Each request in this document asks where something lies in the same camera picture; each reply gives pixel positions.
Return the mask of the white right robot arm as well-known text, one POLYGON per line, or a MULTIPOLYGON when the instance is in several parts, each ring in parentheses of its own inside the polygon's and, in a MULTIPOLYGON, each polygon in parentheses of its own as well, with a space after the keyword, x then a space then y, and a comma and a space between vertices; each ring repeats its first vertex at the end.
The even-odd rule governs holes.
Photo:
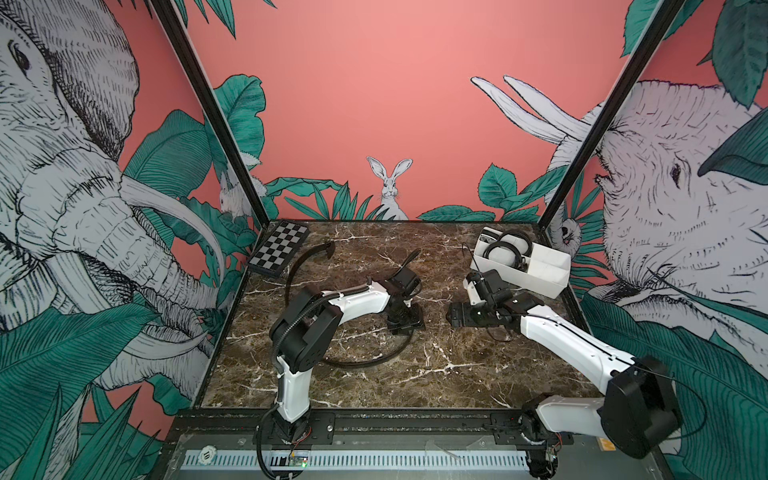
POLYGON ((522 408, 520 430, 531 444, 559 433, 610 440, 641 459, 684 424, 668 369, 604 343, 557 314, 531 292, 514 289, 495 270, 472 271, 463 281, 465 302, 446 313, 454 328, 502 327, 544 346, 581 373, 596 398, 541 394, 522 408))

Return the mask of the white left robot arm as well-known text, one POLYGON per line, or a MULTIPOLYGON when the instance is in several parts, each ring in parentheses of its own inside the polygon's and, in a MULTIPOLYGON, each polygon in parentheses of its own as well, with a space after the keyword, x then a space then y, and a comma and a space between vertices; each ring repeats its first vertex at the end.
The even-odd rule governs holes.
POLYGON ((324 359, 339 326, 383 314, 386 328, 394 335, 423 329, 423 311, 413 302, 420 289, 420 277, 407 267, 388 278, 344 290, 302 289, 269 332, 270 357, 278 376, 276 415, 289 425, 305 417, 310 409, 312 370, 324 359))

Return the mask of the long black belt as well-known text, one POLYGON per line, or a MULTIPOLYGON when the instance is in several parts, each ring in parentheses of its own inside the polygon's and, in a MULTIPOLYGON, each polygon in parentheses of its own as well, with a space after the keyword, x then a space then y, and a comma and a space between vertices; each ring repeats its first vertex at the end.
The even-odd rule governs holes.
MULTIPOLYGON (((336 244, 333 241, 316 244, 302 253, 299 259, 294 262, 284 285, 284 309, 299 294, 299 292, 292 292, 293 283, 304 264, 315 256, 332 258, 335 247, 336 244)), ((410 263, 419 254, 419 250, 412 251, 392 272, 382 276, 368 277, 360 285, 371 279, 388 278, 402 267, 410 269, 410 263)), ((304 288, 310 286, 320 289, 317 283, 309 283, 304 288)), ((421 330, 415 330, 409 335, 394 335, 386 328, 386 319, 383 314, 359 317, 338 327, 324 359, 318 364, 343 370, 366 369, 386 364, 401 355, 410 346, 419 331, 421 330)))

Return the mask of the black belt with metal buckle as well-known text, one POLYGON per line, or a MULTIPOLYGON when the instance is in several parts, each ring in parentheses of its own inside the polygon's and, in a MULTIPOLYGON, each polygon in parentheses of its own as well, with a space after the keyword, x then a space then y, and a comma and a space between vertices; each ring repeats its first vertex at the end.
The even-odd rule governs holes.
POLYGON ((483 229, 483 234, 489 237, 488 242, 506 242, 513 245, 523 256, 530 256, 533 250, 533 241, 530 236, 523 231, 508 229, 505 231, 495 230, 489 227, 483 229))

